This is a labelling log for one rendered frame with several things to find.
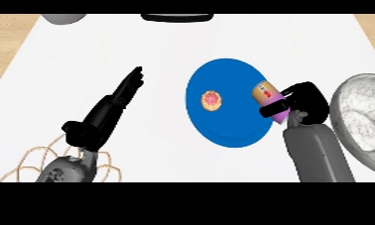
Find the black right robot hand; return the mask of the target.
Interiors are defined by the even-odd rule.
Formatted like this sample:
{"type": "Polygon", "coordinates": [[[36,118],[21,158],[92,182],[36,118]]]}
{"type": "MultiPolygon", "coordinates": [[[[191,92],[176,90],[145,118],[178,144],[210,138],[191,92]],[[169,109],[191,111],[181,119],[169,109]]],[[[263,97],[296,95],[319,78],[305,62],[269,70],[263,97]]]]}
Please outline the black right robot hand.
{"type": "Polygon", "coordinates": [[[310,82],[294,84],[282,92],[282,99],[271,105],[260,108],[260,113],[265,118],[277,116],[285,111],[300,111],[306,113],[302,119],[303,125],[322,124],[328,118],[330,105],[327,99],[310,82]]]}

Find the small pink tart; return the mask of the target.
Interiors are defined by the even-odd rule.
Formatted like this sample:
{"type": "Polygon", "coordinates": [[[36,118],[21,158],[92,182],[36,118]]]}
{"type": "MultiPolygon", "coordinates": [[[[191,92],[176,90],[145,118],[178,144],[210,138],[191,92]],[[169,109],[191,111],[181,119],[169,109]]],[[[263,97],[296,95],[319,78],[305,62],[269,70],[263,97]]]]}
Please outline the small pink tart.
{"type": "Polygon", "coordinates": [[[201,104],[207,111],[217,111],[222,107],[223,99],[217,91],[209,90],[203,94],[201,104]]]}

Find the white marble bowl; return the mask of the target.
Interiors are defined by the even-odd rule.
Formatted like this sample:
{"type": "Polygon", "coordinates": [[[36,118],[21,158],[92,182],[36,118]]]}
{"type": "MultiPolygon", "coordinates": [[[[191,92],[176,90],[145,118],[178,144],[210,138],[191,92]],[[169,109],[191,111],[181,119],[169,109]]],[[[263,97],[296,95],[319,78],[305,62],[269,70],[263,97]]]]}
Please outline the white marble bowl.
{"type": "Polygon", "coordinates": [[[361,73],[340,84],[330,119],[347,152],[375,171],[375,73],[361,73]]]}

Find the blue plate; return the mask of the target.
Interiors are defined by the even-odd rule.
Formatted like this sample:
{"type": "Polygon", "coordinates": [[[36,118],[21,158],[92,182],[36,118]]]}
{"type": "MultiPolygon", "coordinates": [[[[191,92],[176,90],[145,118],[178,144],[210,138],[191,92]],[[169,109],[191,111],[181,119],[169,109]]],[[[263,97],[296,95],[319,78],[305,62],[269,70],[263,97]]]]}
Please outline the blue plate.
{"type": "Polygon", "coordinates": [[[217,145],[241,148],[268,134],[274,119],[260,114],[253,90],[266,78],[244,61],[219,58],[209,61],[192,74],[186,88],[186,110],[203,136],[217,145]],[[217,110],[203,105],[203,95],[216,91],[222,97],[217,110]]]}

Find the tan and purple can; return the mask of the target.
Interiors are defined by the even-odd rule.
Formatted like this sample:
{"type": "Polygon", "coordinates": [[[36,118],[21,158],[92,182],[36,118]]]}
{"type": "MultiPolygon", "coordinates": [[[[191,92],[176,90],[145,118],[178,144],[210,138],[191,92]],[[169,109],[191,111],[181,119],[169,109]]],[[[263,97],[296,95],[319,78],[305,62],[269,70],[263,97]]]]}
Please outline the tan and purple can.
{"type": "MultiPolygon", "coordinates": [[[[274,85],[265,80],[259,83],[253,90],[253,97],[263,107],[274,104],[284,99],[282,94],[274,85]]],[[[281,124],[288,116],[290,110],[285,109],[281,113],[274,115],[274,120],[281,124]]]]}

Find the black flat object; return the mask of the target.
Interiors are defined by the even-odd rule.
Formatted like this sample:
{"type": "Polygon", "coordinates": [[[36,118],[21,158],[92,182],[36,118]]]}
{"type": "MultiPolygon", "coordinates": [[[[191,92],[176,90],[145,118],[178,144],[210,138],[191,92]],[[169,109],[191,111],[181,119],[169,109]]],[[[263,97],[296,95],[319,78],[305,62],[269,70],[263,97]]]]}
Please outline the black flat object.
{"type": "Polygon", "coordinates": [[[213,19],[213,14],[184,14],[184,15],[161,15],[161,14],[142,14],[142,19],[154,22],[169,22],[169,23],[192,23],[192,22],[207,22],[213,19]]]}

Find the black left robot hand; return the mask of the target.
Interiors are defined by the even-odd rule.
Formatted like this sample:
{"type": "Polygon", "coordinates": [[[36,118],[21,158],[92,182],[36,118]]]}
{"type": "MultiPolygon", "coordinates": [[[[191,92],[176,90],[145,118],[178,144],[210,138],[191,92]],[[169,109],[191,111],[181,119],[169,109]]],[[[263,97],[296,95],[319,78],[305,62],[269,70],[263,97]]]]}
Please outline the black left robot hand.
{"type": "Polygon", "coordinates": [[[96,152],[114,131],[123,110],[144,84],[142,67],[138,66],[124,78],[114,93],[107,95],[93,107],[83,122],[68,121],[62,127],[71,146],[96,152]]]}

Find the grey round object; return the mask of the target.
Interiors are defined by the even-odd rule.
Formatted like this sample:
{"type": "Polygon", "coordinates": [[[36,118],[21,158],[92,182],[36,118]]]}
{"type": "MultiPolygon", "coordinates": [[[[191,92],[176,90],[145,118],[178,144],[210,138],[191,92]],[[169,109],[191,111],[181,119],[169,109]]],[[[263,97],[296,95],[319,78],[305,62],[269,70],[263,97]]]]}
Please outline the grey round object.
{"type": "Polygon", "coordinates": [[[43,14],[43,18],[55,25],[68,25],[86,17],[86,14],[43,14]]]}

